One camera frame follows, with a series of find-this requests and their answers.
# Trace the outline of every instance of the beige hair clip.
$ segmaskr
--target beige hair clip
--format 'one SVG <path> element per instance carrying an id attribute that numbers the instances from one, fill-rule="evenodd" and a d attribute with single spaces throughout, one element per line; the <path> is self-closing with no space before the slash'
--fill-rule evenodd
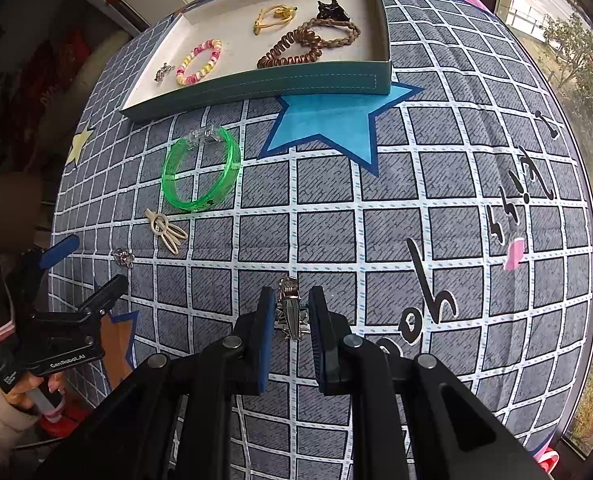
<path id="1" fill-rule="evenodd" d="M 275 23 L 261 23 L 262 20 L 272 11 L 274 10 L 274 17 L 280 18 L 279 22 Z M 275 25 L 286 25 L 286 23 L 291 22 L 294 17 L 297 15 L 297 8 L 290 7 L 286 5 L 275 5 L 270 7 L 270 9 L 259 11 L 259 18 L 254 22 L 254 34 L 257 36 L 259 35 L 262 28 L 269 28 L 274 27 Z"/>
<path id="2" fill-rule="evenodd" d="M 170 224 L 167 216 L 163 213 L 155 213 L 150 209 L 146 209 L 145 216 L 150 221 L 150 230 L 161 237 L 172 254 L 179 254 L 180 242 L 188 239 L 187 232 L 179 226 Z"/>

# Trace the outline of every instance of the yellow hair tie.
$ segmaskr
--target yellow hair tie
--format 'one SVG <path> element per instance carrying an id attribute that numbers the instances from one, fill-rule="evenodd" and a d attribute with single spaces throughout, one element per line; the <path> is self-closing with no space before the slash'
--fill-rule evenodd
<path id="1" fill-rule="evenodd" d="M 265 18 L 268 15 L 268 13 L 272 10 L 274 10 L 274 17 L 281 18 L 281 20 L 275 23 L 261 23 L 263 18 Z M 258 36 L 262 28 L 274 27 L 275 25 L 285 25 L 286 23 L 291 22 L 296 15 L 296 7 L 290 7 L 285 5 L 275 5 L 267 10 L 261 9 L 259 11 L 259 18 L 257 18 L 257 20 L 254 22 L 254 34 Z"/>

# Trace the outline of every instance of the pink tag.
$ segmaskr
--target pink tag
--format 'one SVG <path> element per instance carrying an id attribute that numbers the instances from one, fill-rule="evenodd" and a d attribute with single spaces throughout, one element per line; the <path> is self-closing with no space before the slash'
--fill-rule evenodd
<path id="1" fill-rule="evenodd" d="M 514 238 L 508 244 L 508 257 L 503 266 L 503 270 L 517 270 L 519 262 L 523 258 L 523 251 L 525 250 L 526 241 L 523 238 Z"/>

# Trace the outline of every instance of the human hand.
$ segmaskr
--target human hand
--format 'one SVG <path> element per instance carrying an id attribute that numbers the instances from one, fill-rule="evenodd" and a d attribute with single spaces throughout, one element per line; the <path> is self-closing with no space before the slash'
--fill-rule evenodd
<path id="1" fill-rule="evenodd" d="M 38 388 L 44 380 L 45 378 L 43 377 L 36 377 L 30 372 L 27 372 L 9 393 L 3 394 L 3 397 L 15 408 L 29 410 L 34 406 L 34 401 L 30 399 L 27 393 Z M 50 392 L 57 390 L 63 392 L 65 390 L 65 372 L 51 375 L 48 379 L 48 389 Z"/>

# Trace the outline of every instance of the small silver charm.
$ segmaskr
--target small silver charm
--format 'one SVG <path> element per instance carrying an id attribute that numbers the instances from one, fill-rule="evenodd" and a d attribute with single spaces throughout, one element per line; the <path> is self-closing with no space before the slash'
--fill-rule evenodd
<path id="1" fill-rule="evenodd" d="M 163 81 L 163 78 L 168 75 L 168 72 L 170 70 L 174 70 L 174 65 L 168 65 L 167 63 L 163 63 L 163 66 L 156 71 L 156 76 L 154 80 L 157 83 L 160 83 L 161 81 Z"/>
<path id="2" fill-rule="evenodd" d="M 132 264 L 134 264 L 134 254 L 130 253 L 127 249 L 115 249 L 112 251 L 112 256 L 114 256 L 116 264 L 121 267 L 128 267 L 128 269 L 131 269 Z"/>
<path id="3" fill-rule="evenodd" d="M 310 333 L 307 308 L 301 308 L 298 278 L 278 280 L 276 314 L 276 321 L 286 333 L 286 339 L 301 341 L 304 334 Z"/>

